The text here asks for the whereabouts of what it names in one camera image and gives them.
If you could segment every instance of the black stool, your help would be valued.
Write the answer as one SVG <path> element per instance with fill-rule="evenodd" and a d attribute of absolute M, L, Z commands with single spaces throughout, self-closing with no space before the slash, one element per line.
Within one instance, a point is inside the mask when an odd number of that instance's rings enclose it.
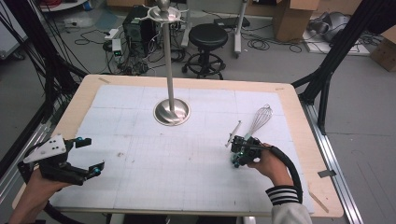
<path fill-rule="evenodd" d="M 197 74 L 197 78 L 218 74 L 220 79 L 223 80 L 220 71 L 225 68 L 225 63 L 219 56 L 210 53 L 210 51 L 223 47 L 227 43 L 227 32 L 213 23 L 200 24 L 190 30 L 189 40 L 198 47 L 199 53 L 192 55 L 181 71 L 187 73 L 187 67 L 189 67 L 193 73 Z"/>

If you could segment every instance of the hand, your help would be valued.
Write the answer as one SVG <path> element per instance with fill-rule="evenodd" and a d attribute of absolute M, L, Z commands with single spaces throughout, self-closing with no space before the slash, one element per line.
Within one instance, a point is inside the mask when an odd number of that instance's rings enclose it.
<path fill-rule="evenodd" d="M 293 186 L 293 181 L 289 176 L 288 169 L 285 164 L 269 150 L 262 150 L 260 161 L 253 161 L 248 163 L 247 166 L 250 168 L 256 168 L 262 175 L 268 176 L 274 186 Z"/>
<path fill-rule="evenodd" d="M 44 178 L 39 168 L 35 169 L 8 223 L 34 223 L 49 198 L 67 186 L 70 184 Z"/>

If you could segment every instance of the stool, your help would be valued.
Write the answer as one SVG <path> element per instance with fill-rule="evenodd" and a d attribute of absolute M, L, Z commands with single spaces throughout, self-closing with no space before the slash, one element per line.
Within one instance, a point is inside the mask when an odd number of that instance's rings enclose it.
<path fill-rule="evenodd" d="M 199 53 L 192 55 L 181 71 L 187 73 L 187 68 L 190 68 L 193 73 L 197 74 L 197 78 L 218 74 L 219 78 L 223 80 L 220 71 L 225 68 L 225 63 L 210 51 L 223 47 L 227 43 L 227 32 L 213 23 L 200 24 L 190 30 L 189 40 L 198 47 Z"/>

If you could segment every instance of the striped sleeve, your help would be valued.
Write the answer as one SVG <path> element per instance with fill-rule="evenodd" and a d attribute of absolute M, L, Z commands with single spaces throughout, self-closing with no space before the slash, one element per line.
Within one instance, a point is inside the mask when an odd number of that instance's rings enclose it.
<path fill-rule="evenodd" d="M 297 188 L 294 186 L 276 186 L 266 190 L 273 205 L 282 203 L 298 203 Z"/>

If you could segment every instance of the metal pole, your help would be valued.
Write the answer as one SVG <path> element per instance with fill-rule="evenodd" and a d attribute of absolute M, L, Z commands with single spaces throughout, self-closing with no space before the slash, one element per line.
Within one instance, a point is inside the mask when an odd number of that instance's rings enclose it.
<path fill-rule="evenodd" d="M 163 51 L 165 54 L 166 80 L 168 83 L 169 110 L 175 112 L 175 97 L 173 94 L 171 40 L 169 38 L 169 24 L 163 25 Z"/>

